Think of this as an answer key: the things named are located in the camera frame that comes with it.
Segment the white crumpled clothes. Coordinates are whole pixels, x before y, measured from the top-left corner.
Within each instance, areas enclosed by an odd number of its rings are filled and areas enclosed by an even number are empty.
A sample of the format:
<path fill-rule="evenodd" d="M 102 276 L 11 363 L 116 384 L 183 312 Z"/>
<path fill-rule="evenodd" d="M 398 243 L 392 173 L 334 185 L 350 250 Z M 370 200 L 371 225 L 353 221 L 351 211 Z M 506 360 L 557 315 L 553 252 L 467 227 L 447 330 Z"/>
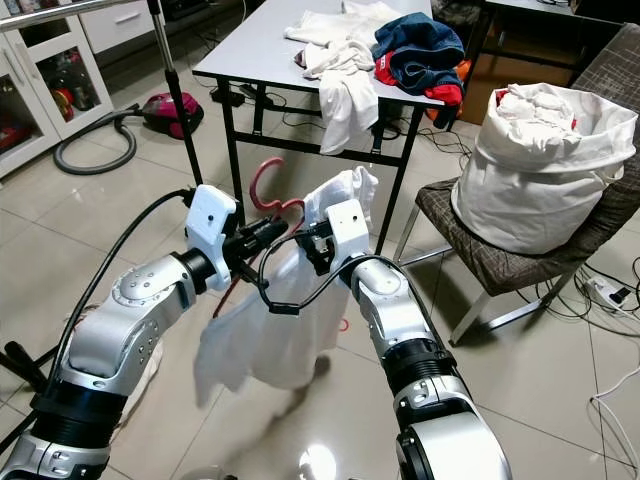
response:
<path fill-rule="evenodd" d="M 577 145 L 577 119 L 570 102 L 550 84 L 509 84 L 495 92 L 495 123 L 508 140 L 530 151 Z"/>

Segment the white laundry bag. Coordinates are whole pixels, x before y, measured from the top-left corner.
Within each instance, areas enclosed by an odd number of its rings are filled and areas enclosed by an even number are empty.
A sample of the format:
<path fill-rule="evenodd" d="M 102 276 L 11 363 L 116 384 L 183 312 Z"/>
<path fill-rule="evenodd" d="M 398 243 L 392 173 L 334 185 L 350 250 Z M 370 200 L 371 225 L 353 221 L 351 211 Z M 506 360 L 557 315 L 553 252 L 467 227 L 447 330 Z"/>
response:
<path fill-rule="evenodd" d="M 540 255 L 570 241 L 634 156 L 634 110 L 553 84 L 494 90 L 451 191 L 461 223 L 493 246 Z"/>

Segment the red cloth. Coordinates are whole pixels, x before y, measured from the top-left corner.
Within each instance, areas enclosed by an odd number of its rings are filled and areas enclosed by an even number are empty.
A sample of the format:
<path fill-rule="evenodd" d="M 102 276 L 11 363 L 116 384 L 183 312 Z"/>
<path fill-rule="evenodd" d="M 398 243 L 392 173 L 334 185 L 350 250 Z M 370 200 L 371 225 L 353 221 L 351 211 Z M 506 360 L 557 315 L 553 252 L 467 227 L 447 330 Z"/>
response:
<path fill-rule="evenodd" d="M 403 88 L 396 77 L 393 76 L 393 70 L 390 68 L 390 54 L 383 55 L 378 60 L 375 60 L 374 74 L 375 78 L 381 83 Z M 436 84 L 436 86 L 425 88 L 421 95 L 428 97 L 428 99 L 440 101 L 443 105 L 449 106 L 449 108 L 460 106 L 463 97 L 465 97 L 460 84 L 449 83 Z"/>

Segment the white table black legs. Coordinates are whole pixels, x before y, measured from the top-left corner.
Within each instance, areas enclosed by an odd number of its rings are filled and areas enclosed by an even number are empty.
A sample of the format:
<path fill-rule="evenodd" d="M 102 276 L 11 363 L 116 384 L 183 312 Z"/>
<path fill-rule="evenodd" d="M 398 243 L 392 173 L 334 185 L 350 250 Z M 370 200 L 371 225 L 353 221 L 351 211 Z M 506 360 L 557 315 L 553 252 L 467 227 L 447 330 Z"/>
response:
<path fill-rule="evenodd" d="M 294 54 L 303 47 L 301 42 L 287 40 L 284 28 L 291 26 L 294 20 L 302 17 L 303 12 L 338 13 L 342 6 L 340 0 L 264 0 L 259 8 L 247 15 L 239 26 L 233 29 L 227 37 L 206 55 L 195 67 L 193 74 L 197 77 L 215 79 L 218 88 L 223 92 L 230 91 L 230 83 L 242 82 L 253 84 L 256 93 L 266 93 L 269 87 L 280 90 L 296 90 L 301 92 L 317 92 L 317 82 L 302 77 L 302 70 L 293 63 Z M 396 207 L 397 197 L 401 191 L 404 170 L 410 163 L 410 155 L 417 136 L 417 129 L 421 116 L 428 109 L 449 111 L 451 108 L 438 100 L 429 99 L 421 95 L 411 95 L 401 88 L 388 86 L 378 81 L 374 83 L 374 91 L 378 96 L 379 105 L 389 106 L 399 104 L 411 110 L 410 125 L 404 129 L 404 143 L 401 154 L 385 155 L 381 152 L 380 133 L 390 123 L 384 120 L 374 127 L 374 142 L 372 150 L 343 151 L 335 157 L 384 166 L 396 169 L 396 178 L 390 183 L 390 200 L 387 212 L 383 216 L 381 230 L 378 236 L 376 252 L 383 251 L 390 219 Z M 279 113 L 294 113 L 316 116 L 317 110 L 301 108 L 284 108 L 284 106 L 266 105 L 256 100 L 253 102 L 253 128 L 251 132 L 239 132 L 234 125 L 232 106 L 221 105 L 223 110 L 224 131 L 227 136 L 227 151 L 229 155 L 230 184 L 233 186 L 236 200 L 243 201 L 241 184 L 241 170 L 238 165 L 237 145 L 239 142 L 251 143 L 284 150 L 302 152 L 302 154 L 319 154 L 320 147 L 316 143 L 297 140 L 284 140 L 262 134 L 262 111 L 279 111 Z"/>

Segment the blue jeans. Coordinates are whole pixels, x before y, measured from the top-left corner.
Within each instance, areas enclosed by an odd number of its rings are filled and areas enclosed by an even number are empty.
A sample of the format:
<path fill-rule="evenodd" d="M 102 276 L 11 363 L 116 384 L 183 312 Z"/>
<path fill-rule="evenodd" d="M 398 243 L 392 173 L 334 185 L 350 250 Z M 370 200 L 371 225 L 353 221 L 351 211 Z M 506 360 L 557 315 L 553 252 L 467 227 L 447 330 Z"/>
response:
<path fill-rule="evenodd" d="M 379 45 L 372 49 L 374 60 L 390 54 L 393 76 L 411 95 L 421 95 L 451 76 L 465 59 L 465 46 L 449 26 L 420 12 L 393 20 L 376 32 Z"/>

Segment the grey desk black legs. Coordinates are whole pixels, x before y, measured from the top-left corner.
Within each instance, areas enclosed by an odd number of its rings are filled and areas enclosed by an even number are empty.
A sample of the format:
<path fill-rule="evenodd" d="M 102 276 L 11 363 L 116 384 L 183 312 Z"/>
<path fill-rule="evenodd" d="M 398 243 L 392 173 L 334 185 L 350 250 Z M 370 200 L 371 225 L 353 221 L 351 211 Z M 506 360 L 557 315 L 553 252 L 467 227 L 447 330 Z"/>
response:
<path fill-rule="evenodd" d="M 627 23 L 640 0 L 430 0 L 431 13 L 458 29 L 472 61 L 493 56 L 581 70 Z"/>

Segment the brown checked chair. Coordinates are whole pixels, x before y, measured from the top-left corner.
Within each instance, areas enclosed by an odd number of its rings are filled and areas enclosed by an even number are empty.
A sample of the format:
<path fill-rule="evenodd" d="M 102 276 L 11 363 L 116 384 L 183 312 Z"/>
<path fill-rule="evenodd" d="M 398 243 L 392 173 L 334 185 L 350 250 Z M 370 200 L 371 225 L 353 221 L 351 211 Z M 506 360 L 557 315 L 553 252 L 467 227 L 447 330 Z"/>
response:
<path fill-rule="evenodd" d="M 573 82 L 571 93 L 593 93 L 609 105 L 632 111 L 640 108 L 640 26 L 627 23 L 591 61 L 588 69 Z M 457 187 L 463 180 L 454 178 L 428 184 L 417 192 L 415 205 L 406 227 L 413 228 L 417 216 L 424 215 L 442 234 L 447 250 L 456 253 L 463 265 L 476 276 L 483 291 L 471 303 L 454 326 L 451 343 L 457 344 L 479 319 L 486 303 L 499 294 L 520 291 L 540 282 L 554 280 L 552 292 L 558 294 L 570 278 L 628 220 L 640 211 L 640 140 L 636 125 L 627 124 L 622 145 L 632 148 L 620 164 L 620 172 L 590 201 L 584 220 L 572 223 L 553 219 L 547 206 L 550 195 L 538 200 L 518 202 L 517 210 L 530 218 L 547 221 L 536 228 L 538 234 L 563 234 L 564 241 L 545 253 L 520 253 L 504 250 L 467 227 L 454 209 Z"/>

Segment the pink vacuum cleaner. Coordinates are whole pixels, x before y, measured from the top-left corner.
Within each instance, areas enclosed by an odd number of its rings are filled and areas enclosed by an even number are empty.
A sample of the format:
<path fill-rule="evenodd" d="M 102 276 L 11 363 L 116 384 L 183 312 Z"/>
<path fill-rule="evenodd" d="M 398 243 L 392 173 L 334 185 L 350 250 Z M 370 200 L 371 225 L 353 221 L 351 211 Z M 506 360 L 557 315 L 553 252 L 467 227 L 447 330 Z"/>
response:
<path fill-rule="evenodd" d="M 187 133 L 193 133 L 205 116 L 205 110 L 191 93 L 182 93 L 182 106 L 186 109 L 188 127 L 184 131 L 179 125 L 178 108 L 169 93 L 156 93 L 142 106 L 145 125 L 151 131 L 168 134 L 174 140 L 184 140 Z"/>

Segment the white cabinet glass doors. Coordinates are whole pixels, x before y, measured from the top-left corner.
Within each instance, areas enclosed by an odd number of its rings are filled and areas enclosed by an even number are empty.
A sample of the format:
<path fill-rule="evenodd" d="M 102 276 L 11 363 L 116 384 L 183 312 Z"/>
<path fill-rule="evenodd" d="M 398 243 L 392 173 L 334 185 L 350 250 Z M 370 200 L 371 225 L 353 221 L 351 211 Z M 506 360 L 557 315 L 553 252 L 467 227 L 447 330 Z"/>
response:
<path fill-rule="evenodd" d="M 152 29 L 146 1 L 134 0 L 1 33 L 0 173 L 113 113 L 97 55 Z"/>

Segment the white crumpled shirt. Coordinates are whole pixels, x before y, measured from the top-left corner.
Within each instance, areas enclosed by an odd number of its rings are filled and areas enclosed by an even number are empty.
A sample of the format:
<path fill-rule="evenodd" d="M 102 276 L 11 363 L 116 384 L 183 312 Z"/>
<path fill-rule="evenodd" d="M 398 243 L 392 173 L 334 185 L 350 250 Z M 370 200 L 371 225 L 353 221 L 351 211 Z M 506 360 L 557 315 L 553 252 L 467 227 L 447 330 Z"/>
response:
<path fill-rule="evenodd" d="M 378 122 L 378 95 L 370 72 L 370 47 L 358 40 L 332 41 L 328 46 L 307 45 L 301 52 L 303 78 L 317 82 L 325 128 L 321 155 L 346 150 L 353 134 Z"/>

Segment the brown cardboard box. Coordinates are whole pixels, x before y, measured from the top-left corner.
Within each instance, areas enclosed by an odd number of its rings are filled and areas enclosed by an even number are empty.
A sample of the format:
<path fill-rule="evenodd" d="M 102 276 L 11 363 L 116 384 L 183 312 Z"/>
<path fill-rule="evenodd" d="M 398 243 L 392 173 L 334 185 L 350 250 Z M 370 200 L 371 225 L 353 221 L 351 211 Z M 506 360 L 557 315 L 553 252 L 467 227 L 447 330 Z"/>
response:
<path fill-rule="evenodd" d="M 494 38 L 489 38 L 485 47 L 529 56 L 536 60 L 556 61 L 556 63 L 568 64 L 568 67 L 556 67 L 556 65 L 481 52 L 470 70 L 470 86 L 466 88 L 460 114 L 461 122 L 476 125 L 483 123 L 486 102 L 492 95 L 492 91 L 506 87 L 507 84 L 548 83 L 561 87 L 570 86 L 575 74 L 572 67 L 575 67 L 580 58 L 580 49 L 575 47 L 554 46 L 548 42 L 525 41 L 520 38 L 507 38 L 500 46 Z"/>

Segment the white power strip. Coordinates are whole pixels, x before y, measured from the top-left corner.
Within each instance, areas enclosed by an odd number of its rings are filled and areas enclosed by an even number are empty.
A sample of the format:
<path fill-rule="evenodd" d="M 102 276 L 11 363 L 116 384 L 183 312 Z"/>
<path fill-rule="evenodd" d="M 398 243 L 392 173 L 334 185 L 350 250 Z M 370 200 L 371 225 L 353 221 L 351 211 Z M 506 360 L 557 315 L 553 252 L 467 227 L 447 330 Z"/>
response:
<path fill-rule="evenodd" d="M 630 288 L 604 278 L 602 275 L 589 276 L 582 283 L 580 291 L 595 305 L 602 306 L 605 311 L 611 312 L 628 311 L 625 302 L 632 294 Z"/>

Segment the white shirt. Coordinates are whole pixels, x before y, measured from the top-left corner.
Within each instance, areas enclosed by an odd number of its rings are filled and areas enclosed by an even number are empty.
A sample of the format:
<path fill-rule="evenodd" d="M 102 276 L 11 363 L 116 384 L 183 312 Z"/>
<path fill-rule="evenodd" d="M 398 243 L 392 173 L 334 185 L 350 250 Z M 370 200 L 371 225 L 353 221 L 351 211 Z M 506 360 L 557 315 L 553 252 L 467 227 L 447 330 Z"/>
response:
<path fill-rule="evenodd" d="M 307 45 L 301 52 L 303 78 L 317 82 L 325 128 L 321 155 L 346 150 L 353 134 L 378 122 L 378 95 L 370 72 L 370 47 L 358 40 L 332 41 L 328 46 Z"/>
<path fill-rule="evenodd" d="M 365 166 L 343 170 L 302 197 L 302 227 L 324 219 L 326 207 L 355 198 L 371 212 L 379 179 Z M 270 270 L 270 300 L 301 303 L 324 282 L 296 242 L 276 251 Z M 335 279 L 298 315 L 270 314 L 253 285 L 228 312 L 212 317 L 200 335 L 193 365 L 196 404 L 209 406 L 214 390 L 239 390 L 253 378 L 278 389 L 303 387 L 314 378 L 317 357 L 337 346 L 340 324 L 352 294 Z"/>

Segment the silver clothes rack black legs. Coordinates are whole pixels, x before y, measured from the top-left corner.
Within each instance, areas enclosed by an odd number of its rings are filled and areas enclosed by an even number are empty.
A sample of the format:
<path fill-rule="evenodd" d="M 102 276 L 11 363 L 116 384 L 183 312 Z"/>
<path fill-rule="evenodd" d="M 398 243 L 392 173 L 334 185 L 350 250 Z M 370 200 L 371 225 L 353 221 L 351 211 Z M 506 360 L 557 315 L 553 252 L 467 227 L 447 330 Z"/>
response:
<path fill-rule="evenodd" d="M 132 3 L 134 0 L 83 0 L 81 3 L 68 3 L 65 5 L 54 6 L 54 8 L 45 8 L 42 10 L 37 10 L 37 12 L 32 13 L 24 13 L 19 15 L 10 15 L 10 17 L 4 17 L 0 19 L 0 31 L 8 32 L 12 31 L 12 29 L 20 29 L 26 28 L 29 26 L 36 26 L 36 24 L 42 24 L 51 22 L 51 20 L 59 20 L 68 17 L 74 17 L 74 15 L 78 15 L 81 13 L 87 12 L 96 12 L 96 10 L 101 10 L 105 8 L 109 8 L 109 6 L 114 6 L 116 4 L 123 3 Z M 177 74 L 177 69 L 175 69 L 174 59 L 172 55 L 172 50 L 170 50 L 168 38 L 166 38 L 166 31 L 164 26 L 163 12 L 161 12 L 161 5 L 159 0 L 145 0 L 148 8 L 148 13 L 150 13 L 152 17 L 152 23 L 154 23 L 154 33 L 157 41 L 157 46 L 160 47 L 161 51 L 161 59 L 163 59 L 164 63 L 164 73 L 166 79 L 166 86 L 169 88 L 169 95 L 173 97 L 175 105 L 178 108 L 179 115 L 179 125 L 182 125 L 184 131 L 186 131 L 188 127 L 188 120 L 186 115 L 186 109 L 182 106 L 182 92 L 180 92 L 179 79 Z M 192 173 L 195 175 L 195 183 L 202 183 L 202 174 L 200 173 L 200 165 L 198 165 L 198 157 L 195 151 L 195 145 L 193 145 L 192 141 L 192 133 L 187 133 L 186 138 L 184 138 L 184 145 L 186 145 L 189 166 L 191 166 Z M 156 200 L 154 204 L 147 206 L 140 215 L 137 216 L 136 219 L 132 221 L 131 224 L 125 228 L 125 232 L 122 233 L 111 250 L 108 252 L 108 256 L 105 257 L 104 261 L 101 262 L 99 270 L 96 271 L 95 275 L 90 283 L 88 283 L 86 289 L 84 289 L 84 293 L 81 298 L 73 308 L 72 314 L 70 314 L 70 319 L 67 321 L 67 325 L 65 325 L 64 332 L 61 334 L 61 338 L 56 344 L 54 348 L 51 348 L 49 352 L 46 352 L 46 355 L 41 356 L 38 360 L 32 360 L 32 358 L 28 358 L 27 360 L 27 369 L 29 372 L 32 372 L 32 378 L 28 379 L 28 383 L 32 385 L 33 388 L 36 389 L 36 399 L 41 398 L 42 393 L 45 392 L 47 388 L 49 388 L 49 380 L 44 379 L 42 381 L 38 381 L 40 378 L 41 370 L 40 367 L 44 366 L 47 361 L 54 360 L 54 362 L 59 362 L 61 355 L 63 355 L 65 349 L 65 342 L 70 338 L 70 334 L 72 334 L 72 330 L 74 326 L 78 323 L 78 317 L 82 314 L 82 310 L 84 306 L 87 305 L 88 300 L 90 300 L 90 296 L 97 288 L 97 285 L 100 284 L 102 278 L 104 278 L 106 270 L 108 270 L 111 262 L 114 261 L 115 257 L 118 256 L 120 248 L 123 247 L 125 241 L 127 241 L 128 237 L 136 230 L 138 225 L 141 224 L 143 219 L 146 219 L 147 215 L 150 215 L 152 211 L 157 209 L 161 204 L 164 204 L 165 201 L 168 201 L 169 198 L 177 197 L 178 195 L 184 196 L 184 201 L 189 202 L 189 196 L 193 193 L 191 188 L 188 189 L 178 189 L 178 191 L 170 192 L 169 195 L 164 195 L 163 197 Z"/>

